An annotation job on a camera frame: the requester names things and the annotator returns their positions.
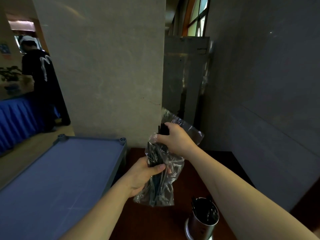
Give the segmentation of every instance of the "forearm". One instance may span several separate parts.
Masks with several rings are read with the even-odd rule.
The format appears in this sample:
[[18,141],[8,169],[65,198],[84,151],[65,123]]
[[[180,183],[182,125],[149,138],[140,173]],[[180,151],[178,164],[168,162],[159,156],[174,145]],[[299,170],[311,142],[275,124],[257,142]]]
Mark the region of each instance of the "forearm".
[[127,185],[120,179],[61,240],[109,239],[129,194]]
[[186,154],[236,237],[241,239],[318,239],[276,203],[198,147]]

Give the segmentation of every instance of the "metal cup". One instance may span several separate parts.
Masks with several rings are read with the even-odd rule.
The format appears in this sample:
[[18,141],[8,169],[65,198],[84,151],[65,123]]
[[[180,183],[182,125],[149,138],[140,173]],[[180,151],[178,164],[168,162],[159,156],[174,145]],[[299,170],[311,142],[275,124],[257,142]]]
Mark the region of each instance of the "metal cup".
[[191,216],[186,220],[185,233],[189,240],[213,239],[212,231],[219,221],[219,212],[212,201],[197,198]]

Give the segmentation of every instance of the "person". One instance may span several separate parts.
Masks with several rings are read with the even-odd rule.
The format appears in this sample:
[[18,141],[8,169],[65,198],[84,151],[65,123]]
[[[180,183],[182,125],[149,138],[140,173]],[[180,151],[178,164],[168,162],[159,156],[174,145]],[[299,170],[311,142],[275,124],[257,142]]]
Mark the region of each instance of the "person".
[[69,125],[70,118],[49,54],[38,49],[35,38],[31,36],[23,36],[20,46],[26,52],[22,58],[22,74],[33,77],[34,94],[43,117],[44,132],[56,130],[54,107],[60,113],[62,124]]
[[[177,124],[156,141],[194,166],[237,239],[319,240],[296,218],[201,150]],[[60,240],[109,239],[129,197],[142,190],[165,165],[148,168],[140,158]]]

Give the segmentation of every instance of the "blue tablecloth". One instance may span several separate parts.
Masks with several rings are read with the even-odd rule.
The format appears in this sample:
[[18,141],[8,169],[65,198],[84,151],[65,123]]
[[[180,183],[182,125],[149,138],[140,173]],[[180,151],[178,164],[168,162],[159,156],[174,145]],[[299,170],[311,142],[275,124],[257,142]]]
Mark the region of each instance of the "blue tablecloth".
[[17,143],[42,132],[43,128],[33,92],[0,101],[0,155]]

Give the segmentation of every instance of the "plastic wrapper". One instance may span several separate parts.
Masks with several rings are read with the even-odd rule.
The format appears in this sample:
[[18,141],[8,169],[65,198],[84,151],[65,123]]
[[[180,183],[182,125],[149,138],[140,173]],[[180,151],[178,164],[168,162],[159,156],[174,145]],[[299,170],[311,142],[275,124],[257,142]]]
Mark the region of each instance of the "plastic wrapper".
[[[190,138],[199,145],[204,134],[180,119],[166,109],[162,110],[161,123],[171,122],[180,125]],[[169,134],[163,124],[159,128],[160,134]],[[155,135],[151,135],[146,148],[146,156],[149,167],[165,164],[166,169],[154,175],[146,183],[143,190],[134,197],[134,202],[149,206],[172,206],[174,205],[174,189],[172,183],[178,178],[184,166],[184,158],[170,153],[167,146],[155,142]]]

